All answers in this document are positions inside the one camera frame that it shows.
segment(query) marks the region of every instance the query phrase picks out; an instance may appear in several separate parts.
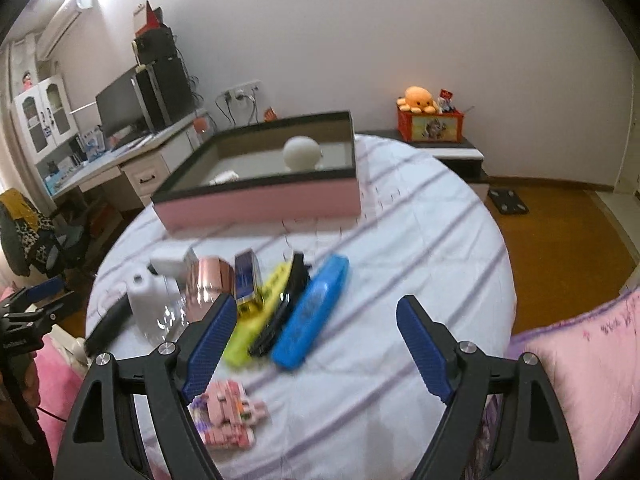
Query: wooden floor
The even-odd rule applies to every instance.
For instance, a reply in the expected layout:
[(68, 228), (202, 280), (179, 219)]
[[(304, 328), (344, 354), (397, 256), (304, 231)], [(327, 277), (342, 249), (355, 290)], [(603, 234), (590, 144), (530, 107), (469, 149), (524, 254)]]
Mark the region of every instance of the wooden floor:
[(567, 319), (612, 300), (635, 268), (588, 192), (515, 187), (526, 215), (487, 207), (506, 242), (518, 306), (513, 333)]

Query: computer tower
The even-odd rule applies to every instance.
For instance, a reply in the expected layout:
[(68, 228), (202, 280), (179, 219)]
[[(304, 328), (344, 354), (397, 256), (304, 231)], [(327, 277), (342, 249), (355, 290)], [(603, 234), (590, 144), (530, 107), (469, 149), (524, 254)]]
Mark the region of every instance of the computer tower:
[(195, 110), (191, 87), (177, 56), (145, 65), (133, 83), (150, 130), (159, 132)]

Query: white tablecloth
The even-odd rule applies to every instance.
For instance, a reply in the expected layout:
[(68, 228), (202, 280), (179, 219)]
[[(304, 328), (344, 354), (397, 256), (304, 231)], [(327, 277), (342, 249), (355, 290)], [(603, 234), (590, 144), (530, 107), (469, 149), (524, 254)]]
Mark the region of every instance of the white tablecloth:
[[(90, 332), (124, 291), (131, 269), (159, 247), (228, 261), (254, 249), (267, 276), (294, 250), (315, 267), (335, 251), (350, 278), (315, 348), (295, 373), (273, 364), (215, 377), (241, 381), (270, 418), (248, 451), (214, 452), (225, 479), (402, 479), (411, 475), (444, 406), (425, 388), (396, 327), (396, 303), (414, 294), (458, 340), (501, 355), (514, 318), (508, 254), (489, 212), (439, 161), (401, 142), (356, 136), (362, 215), (166, 232), (153, 208), (127, 228), (100, 266)], [(110, 349), (117, 358), (152, 351), (135, 326)], [(151, 460), (162, 463), (148, 408), (138, 402)]]

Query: blue case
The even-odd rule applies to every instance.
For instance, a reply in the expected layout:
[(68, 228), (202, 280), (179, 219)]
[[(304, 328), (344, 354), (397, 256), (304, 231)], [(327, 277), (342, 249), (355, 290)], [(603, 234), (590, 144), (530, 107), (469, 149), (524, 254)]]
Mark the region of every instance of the blue case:
[(293, 370), (302, 364), (340, 298), (349, 260), (332, 254), (300, 297), (291, 319), (271, 351), (277, 365)]

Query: computer monitor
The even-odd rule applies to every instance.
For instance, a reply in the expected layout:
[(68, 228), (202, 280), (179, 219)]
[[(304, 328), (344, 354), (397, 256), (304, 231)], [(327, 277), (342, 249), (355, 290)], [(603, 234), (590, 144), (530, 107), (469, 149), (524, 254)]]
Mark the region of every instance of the computer monitor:
[(140, 102), (131, 83), (135, 76), (136, 68), (133, 67), (95, 97), (105, 137), (111, 137), (127, 126), (140, 130), (147, 128)]

